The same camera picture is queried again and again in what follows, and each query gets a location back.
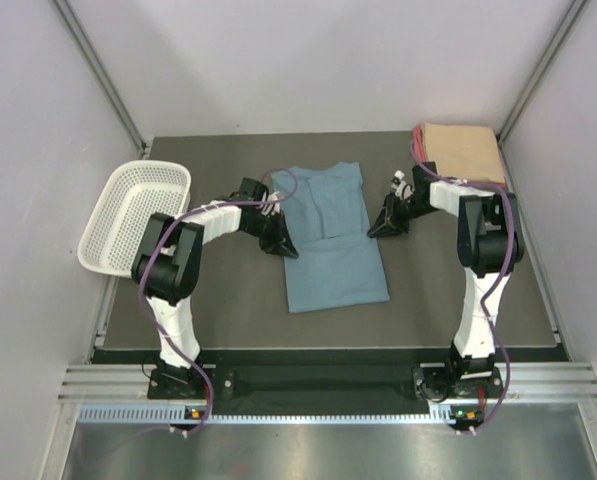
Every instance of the light blue t-shirt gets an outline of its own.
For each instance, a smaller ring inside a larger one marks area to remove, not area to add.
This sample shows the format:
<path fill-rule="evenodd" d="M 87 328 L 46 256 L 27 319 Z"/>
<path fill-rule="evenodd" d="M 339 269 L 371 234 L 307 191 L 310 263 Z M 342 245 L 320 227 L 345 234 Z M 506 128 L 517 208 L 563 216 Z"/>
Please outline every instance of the light blue t-shirt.
<path fill-rule="evenodd" d="M 289 311 L 388 301 L 378 243 L 367 237 L 369 217 L 358 163 L 291 171 L 298 177 L 298 190 L 281 208 L 300 258 L 285 258 Z M 272 178 L 276 190 L 293 190 L 289 173 Z"/>

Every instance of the metal floor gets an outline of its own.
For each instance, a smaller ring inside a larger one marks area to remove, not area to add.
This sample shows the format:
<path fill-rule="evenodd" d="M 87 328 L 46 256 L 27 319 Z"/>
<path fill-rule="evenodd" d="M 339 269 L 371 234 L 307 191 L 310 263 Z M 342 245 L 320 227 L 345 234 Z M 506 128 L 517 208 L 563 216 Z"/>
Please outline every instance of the metal floor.
<path fill-rule="evenodd" d="M 597 478 L 575 405 L 510 405 L 476 437 L 441 425 L 210 425 L 188 440 L 131 438 L 144 428 L 79 424 L 63 479 Z"/>
<path fill-rule="evenodd" d="M 270 168 L 324 169 L 360 162 L 373 221 L 389 182 L 404 167 L 408 132 L 156 138 L 151 158 L 178 162 L 192 175 L 191 205 L 237 189 L 243 176 Z M 290 314 L 282 259 L 245 234 L 203 250 L 192 296 L 194 328 L 208 348 L 446 347 L 460 323 L 464 272 L 456 254 L 456 219 L 436 212 L 409 235 L 379 241 L 391 301 Z M 498 320 L 507 345 L 553 346 L 554 336 L 528 255 L 516 267 Z M 106 349 L 157 349 L 153 326 L 138 308 L 137 288 L 121 281 Z"/>

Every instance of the beige towel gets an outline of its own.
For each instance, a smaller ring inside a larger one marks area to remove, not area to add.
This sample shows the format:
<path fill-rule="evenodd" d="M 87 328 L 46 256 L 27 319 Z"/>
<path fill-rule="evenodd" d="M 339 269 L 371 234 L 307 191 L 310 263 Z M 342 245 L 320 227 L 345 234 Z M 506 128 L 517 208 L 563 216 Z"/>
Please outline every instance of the beige towel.
<path fill-rule="evenodd" d="M 438 173 L 464 180 L 505 183 L 498 142 L 489 127 L 422 125 L 427 160 Z"/>

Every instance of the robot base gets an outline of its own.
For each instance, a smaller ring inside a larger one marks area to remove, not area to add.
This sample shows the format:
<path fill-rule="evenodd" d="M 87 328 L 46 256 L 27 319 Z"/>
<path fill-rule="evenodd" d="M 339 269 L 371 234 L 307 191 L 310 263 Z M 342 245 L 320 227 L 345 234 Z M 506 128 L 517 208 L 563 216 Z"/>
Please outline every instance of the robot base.
<path fill-rule="evenodd" d="M 487 399 L 502 395 L 500 370 L 494 367 L 486 377 L 474 377 L 453 381 L 446 366 L 415 367 L 413 379 L 416 396 L 433 403 L 451 400 L 474 400 L 474 403 L 452 405 L 455 423 L 451 427 L 457 431 L 468 431 L 478 427 L 485 419 L 485 411 L 479 403 L 479 392 Z"/>
<path fill-rule="evenodd" d="M 178 368 L 158 361 L 149 377 L 147 398 L 152 400 L 180 400 L 204 398 L 203 379 L 193 370 Z"/>

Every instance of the folded cloth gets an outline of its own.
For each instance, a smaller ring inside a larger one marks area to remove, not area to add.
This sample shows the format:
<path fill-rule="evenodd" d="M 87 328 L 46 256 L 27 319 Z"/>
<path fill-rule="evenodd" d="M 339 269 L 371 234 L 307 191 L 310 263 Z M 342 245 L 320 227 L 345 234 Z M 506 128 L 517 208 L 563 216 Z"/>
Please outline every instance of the folded cloth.
<path fill-rule="evenodd" d="M 426 161 L 436 162 L 436 170 L 443 177 L 505 183 L 498 142 L 491 128 L 423 123 L 422 137 Z"/>
<path fill-rule="evenodd" d="M 358 163 L 291 170 L 298 190 L 281 208 L 300 258 L 285 258 L 289 311 L 388 301 L 378 243 L 366 234 L 369 217 Z M 287 194 L 293 189 L 289 173 L 272 178 L 276 190 Z"/>

